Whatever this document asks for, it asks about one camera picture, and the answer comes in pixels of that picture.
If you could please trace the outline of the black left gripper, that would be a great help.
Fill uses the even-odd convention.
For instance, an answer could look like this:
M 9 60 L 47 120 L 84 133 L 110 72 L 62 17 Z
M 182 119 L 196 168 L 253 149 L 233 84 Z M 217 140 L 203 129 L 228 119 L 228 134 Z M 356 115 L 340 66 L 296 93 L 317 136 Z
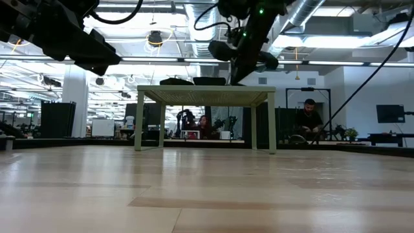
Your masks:
M 39 0 L 35 15 L 35 44 L 55 60 L 74 52 L 83 38 L 83 19 L 97 7 L 97 0 Z M 74 64 L 103 76 L 121 57 L 95 29 L 82 39 L 74 55 Z

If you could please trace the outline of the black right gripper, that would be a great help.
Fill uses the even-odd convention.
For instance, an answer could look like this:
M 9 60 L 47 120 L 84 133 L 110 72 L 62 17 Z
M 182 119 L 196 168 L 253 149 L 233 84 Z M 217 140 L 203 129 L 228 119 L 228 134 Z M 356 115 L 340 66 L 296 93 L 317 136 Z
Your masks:
M 267 32 L 229 32 L 226 41 L 213 40 L 208 50 L 216 60 L 231 63 L 230 84 L 237 85 L 255 70 L 277 69 L 278 59 L 262 50 L 265 43 Z

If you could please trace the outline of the black square cup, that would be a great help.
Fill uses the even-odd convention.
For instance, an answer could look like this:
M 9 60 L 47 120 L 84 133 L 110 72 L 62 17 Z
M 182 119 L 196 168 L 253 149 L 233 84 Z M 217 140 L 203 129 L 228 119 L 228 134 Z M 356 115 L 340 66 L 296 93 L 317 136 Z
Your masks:
M 225 78 L 219 78 L 219 77 L 194 77 L 193 82 L 195 85 L 215 85 L 215 86 L 222 86 L 226 85 L 226 79 Z

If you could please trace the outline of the black partition panel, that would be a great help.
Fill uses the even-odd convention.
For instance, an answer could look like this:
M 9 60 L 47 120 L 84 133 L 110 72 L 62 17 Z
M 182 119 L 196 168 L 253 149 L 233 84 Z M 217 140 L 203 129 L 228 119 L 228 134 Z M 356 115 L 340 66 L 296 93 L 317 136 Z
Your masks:
M 274 110 L 276 118 L 276 142 L 284 143 L 294 134 L 296 129 L 296 111 L 297 109 L 287 109 L 277 107 Z M 243 128 L 242 139 L 251 144 L 251 109 L 249 107 L 243 108 Z M 263 102 L 256 107 L 256 136 L 257 146 L 260 148 L 268 147 L 268 103 Z

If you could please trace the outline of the person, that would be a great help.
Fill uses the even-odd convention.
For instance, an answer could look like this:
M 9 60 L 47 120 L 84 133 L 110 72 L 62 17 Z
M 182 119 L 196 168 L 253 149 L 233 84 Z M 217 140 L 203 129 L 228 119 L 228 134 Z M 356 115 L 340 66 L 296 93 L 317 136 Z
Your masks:
M 315 110 L 316 102 L 308 98 L 296 113 L 297 132 L 305 140 L 312 140 L 322 129 L 323 121 Z
M 212 138 L 213 129 L 210 125 L 210 121 L 206 115 L 203 115 L 199 120 L 198 131 L 200 133 L 200 139 L 208 140 Z

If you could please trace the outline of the black metal gantry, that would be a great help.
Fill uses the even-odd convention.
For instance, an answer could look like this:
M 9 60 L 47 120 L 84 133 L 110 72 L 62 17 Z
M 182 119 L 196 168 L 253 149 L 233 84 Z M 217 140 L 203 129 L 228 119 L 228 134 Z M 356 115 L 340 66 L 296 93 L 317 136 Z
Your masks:
M 293 90 L 293 91 L 301 91 L 301 92 L 313 92 L 313 91 L 318 91 L 319 93 L 321 91 L 326 91 L 328 94 L 328 105 L 329 105 L 329 120 L 327 122 L 328 126 L 329 126 L 329 130 L 328 130 L 328 136 L 329 136 L 329 141 L 332 141 L 332 123 L 331 123 L 331 117 L 332 117 L 332 100 L 331 100 L 331 89 L 327 89 L 327 88 L 314 88 L 314 87 L 301 87 L 301 88 L 286 88 L 285 89 L 285 108 L 288 109 L 289 108 L 289 91 Z

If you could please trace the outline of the white board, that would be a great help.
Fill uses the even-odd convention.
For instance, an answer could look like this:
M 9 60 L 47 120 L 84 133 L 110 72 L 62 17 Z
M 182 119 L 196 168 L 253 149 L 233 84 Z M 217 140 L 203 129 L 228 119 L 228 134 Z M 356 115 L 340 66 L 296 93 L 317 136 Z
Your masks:
M 91 137 L 114 137 L 114 120 L 94 119 L 91 129 Z

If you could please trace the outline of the black cabinet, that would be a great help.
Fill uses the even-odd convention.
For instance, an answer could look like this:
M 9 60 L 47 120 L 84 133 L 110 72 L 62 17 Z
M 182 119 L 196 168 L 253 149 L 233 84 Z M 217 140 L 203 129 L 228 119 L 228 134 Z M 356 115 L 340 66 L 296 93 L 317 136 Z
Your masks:
M 75 102 L 42 102 L 41 138 L 63 139 L 72 137 L 75 110 Z

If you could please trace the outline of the small grey box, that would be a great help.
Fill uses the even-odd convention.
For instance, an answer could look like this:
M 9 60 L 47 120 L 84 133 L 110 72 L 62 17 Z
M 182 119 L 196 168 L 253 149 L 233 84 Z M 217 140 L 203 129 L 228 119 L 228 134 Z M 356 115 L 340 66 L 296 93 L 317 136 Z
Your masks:
M 15 140 L 13 136 L 0 135 L 0 151 L 12 151 Z

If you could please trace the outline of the black flat monitor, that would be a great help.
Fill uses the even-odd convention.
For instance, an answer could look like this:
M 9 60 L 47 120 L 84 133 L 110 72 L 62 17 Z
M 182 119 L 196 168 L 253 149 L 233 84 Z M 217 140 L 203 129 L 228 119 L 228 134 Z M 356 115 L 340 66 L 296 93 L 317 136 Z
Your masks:
M 403 105 L 377 105 L 376 114 L 379 124 L 405 122 L 405 111 Z

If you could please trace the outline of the long black desk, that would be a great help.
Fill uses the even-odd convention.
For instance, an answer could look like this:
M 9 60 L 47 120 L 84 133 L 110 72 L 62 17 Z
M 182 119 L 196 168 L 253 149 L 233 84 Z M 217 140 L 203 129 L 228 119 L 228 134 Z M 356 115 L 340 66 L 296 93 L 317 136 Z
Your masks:
M 370 133 L 368 136 L 372 146 L 377 144 L 396 144 L 402 148 L 406 138 L 414 138 L 414 133 Z

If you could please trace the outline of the long linear light rail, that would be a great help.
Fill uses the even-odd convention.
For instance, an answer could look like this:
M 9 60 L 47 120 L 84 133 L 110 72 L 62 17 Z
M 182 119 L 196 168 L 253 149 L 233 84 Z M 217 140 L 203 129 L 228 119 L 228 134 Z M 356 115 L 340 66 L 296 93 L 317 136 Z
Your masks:
M 0 60 L 18 60 L 18 61 L 44 61 L 56 62 L 48 56 L 40 55 L 7 55 L 0 54 Z M 163 57 L 121 57 L 120 64 L 167 64 L 167 63 L 226 63 L 212 58 L 163 58 Z M 312 60 L 279 60 L 280 65 L 314 65 L 314 66 L 346 66 L 346 67 L 379 67 L 380 62 L 364 61 L 312 61 Z M 384 67 L 391 68 L 414 68 L 414 63 L 409 62 L 387 62 Z

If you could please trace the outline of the silver spiral duct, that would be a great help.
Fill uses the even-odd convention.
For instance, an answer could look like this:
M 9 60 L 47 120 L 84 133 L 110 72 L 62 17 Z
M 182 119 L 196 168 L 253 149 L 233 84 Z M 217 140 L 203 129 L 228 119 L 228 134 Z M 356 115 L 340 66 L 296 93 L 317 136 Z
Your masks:
M 190 33 L 190 39 L 194 41 L 191 46 L 196 58 L 212 58 L 212 55 L 208 50 L 208 45 L 211 40 L 218 37 L 219 29 L 217 26 L 204 30 L 194 29 L 196 19 L 211 6 L 213 6 L 213 4 L 188 4 L 184 6 L 184 9 L 188 16 L 188 30 Z M 197 28 L 203 28 L 210 26 L 211 24 L 218 23 L 220 18 L 221 16 L 219 15 L 216 8 L 209 10 L 197 22 Z

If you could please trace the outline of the black aluminium table frame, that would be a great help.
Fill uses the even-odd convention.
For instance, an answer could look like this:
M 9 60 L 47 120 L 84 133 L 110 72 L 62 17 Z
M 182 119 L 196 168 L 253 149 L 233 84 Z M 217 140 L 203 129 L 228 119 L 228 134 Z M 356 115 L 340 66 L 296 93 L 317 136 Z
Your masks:
M 133 146 L 132 140 L 104 140 L 104 139 L 12 139 L 14 150 L 32 148 L 52 148 L 64 146 Z M 167 148 L 221 148 L 221 149 L 250 149 L 247 143 L 213 142 L 213 141 L 165 141 Z M 377 146 L 358 146 L 355 144 L 323 145 L 323 144 L 280 144 L 279 150 L 318 150 L 318 151 L 344 151 L 353 153 L 366 153 L 373 155 L 387 155 L 414 159 L 414 148 L 390 148 Z

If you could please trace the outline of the silver ventilation duct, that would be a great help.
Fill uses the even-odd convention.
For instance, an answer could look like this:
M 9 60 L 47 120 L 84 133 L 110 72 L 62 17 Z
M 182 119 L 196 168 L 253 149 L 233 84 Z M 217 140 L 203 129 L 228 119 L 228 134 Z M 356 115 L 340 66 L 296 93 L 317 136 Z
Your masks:
M 272 43 L 269 45 L 267 52 L 278 57 L 285 48 L 284 45 L 276 41 L 278 36 L 285 32 L 302 34 L 305 30 L 306 22 L 324 2 L 325 0 L 296 0 L 284 16 L 278 15 L 269 32 Z

